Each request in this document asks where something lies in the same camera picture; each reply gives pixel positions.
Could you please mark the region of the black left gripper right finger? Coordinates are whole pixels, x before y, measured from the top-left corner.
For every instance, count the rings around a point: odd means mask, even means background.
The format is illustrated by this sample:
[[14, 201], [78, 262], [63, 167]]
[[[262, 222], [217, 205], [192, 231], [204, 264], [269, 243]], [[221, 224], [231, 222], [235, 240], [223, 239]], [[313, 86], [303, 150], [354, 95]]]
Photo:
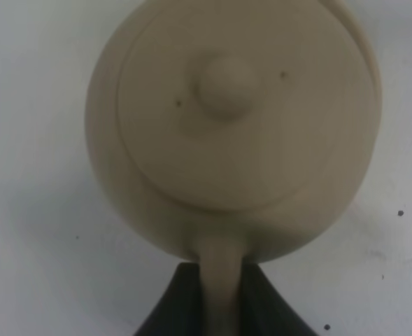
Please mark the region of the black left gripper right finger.
[[239, 334], [316, 336], [317, 333], [273, 287], [261, 267], [244, 264], [241, 273]]

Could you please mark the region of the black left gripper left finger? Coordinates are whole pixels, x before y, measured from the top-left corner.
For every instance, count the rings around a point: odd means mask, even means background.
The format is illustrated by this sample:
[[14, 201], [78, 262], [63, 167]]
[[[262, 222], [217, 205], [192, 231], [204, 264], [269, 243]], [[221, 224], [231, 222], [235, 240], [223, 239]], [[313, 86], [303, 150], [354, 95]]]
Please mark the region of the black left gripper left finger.
[[203, 334], [202, 291], [199, 266], [180, 263], [137, 336], [193, 336]]

